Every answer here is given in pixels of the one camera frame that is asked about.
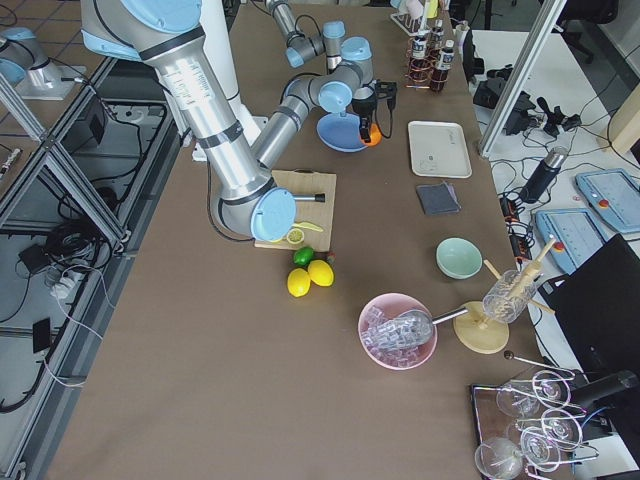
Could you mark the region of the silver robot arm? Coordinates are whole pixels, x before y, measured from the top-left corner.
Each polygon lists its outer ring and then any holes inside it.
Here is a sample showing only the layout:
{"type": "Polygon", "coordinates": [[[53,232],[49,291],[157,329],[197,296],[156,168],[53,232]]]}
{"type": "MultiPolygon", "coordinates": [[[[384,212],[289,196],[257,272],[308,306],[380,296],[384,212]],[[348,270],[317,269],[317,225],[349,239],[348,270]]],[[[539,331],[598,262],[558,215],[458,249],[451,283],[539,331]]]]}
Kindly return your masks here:
{"type": "Polygon", "coordinates": [[[342,114],[352,109],[359,117],[360,140],[369,145],[377,100],[368,40],[347,37],[344,23],[339,20],[318,26],[317,33],[311,36],[298,26],[288,2],[267,1],[265,6],[286,41],[285,55],[291,67],[299,68],[317,57],[326,57],[326,74],[295,78],[284,94],[300,99],[309,110],[320,107],[328,113],[342,114]]]}
{"type": "Polygon", "coordinates": [[[360,118],[360,136],[370,139],[371,115],[382,86],[375,79],[367,39],[348,38],[338,21],[314,37],[297,29],[289,4],[269,1],[269,15],[286,40],[291,66],[321,54],[325,75],[297,78],[254,141],[236,116],[228,24],[219,1],[84,1],[85,46],[98,54],[152,67],[170,92],[208,164],[221,182],[212,206],[228,230],[260,241],[278,241],[293,226],[296,200],[279,187],[271,168],[315,107],[360,118]]]}

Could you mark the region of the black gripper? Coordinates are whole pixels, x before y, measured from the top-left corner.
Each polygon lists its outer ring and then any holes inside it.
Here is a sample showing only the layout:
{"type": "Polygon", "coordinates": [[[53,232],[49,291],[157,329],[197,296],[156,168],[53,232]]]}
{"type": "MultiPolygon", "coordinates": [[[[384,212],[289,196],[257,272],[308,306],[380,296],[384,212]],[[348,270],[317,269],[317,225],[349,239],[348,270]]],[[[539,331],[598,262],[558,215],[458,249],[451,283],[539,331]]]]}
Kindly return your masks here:
{"type": "Polygon", "coordinates": [[[371,119],[379,101],[386,101],[390,113],[395,110],[397,84],[374,80],[360,88],[351,101],[353,112],[359,117],[359,136],[364,144],[371,142],[371,119]]]}

